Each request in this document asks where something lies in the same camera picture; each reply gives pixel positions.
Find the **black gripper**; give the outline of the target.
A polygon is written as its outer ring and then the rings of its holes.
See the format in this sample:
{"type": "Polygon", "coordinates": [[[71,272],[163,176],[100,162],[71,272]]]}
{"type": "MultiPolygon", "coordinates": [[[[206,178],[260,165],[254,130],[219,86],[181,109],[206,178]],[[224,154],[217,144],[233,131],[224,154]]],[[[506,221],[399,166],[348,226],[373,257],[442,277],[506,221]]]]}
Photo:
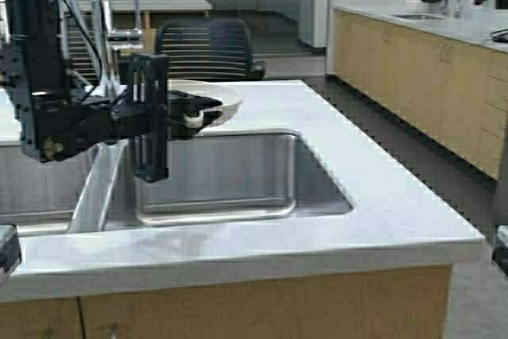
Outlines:
{"type": "MultiPolygon", "coordinates": [[[[120,84],[125,89],[114,99],[111,113],[117,122],[118,136],[129,141],[133,174],[146,183],[169,176],[167,140],[169,129],[179,124],[184,109],[209,109],[221,102],[167,86],[169,59],[155,53],[134,53],[120,58],[120,84]]],[[[188,129],[217,127],[226,122],[220,110],[183,115],[188,129]]]]}

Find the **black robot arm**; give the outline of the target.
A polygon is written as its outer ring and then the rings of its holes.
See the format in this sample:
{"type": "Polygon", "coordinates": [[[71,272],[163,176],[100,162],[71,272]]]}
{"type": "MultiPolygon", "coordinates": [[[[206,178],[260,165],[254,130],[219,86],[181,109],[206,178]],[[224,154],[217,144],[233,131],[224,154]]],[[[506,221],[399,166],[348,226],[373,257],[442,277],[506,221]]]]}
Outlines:
{"type": "Polygon", "coordinates": [[[189,140],[221,116],[215,98],[172,91],[169,59],[137,52],[124,59],[125,89],[94,94],[62,47],[68,0],[5,0],[9,37],[1,78],[21,127],[22,152],[41,163],[64,161],[97,144],[128,141],[139,179],[168,177],[167,144],[189,140]]]}

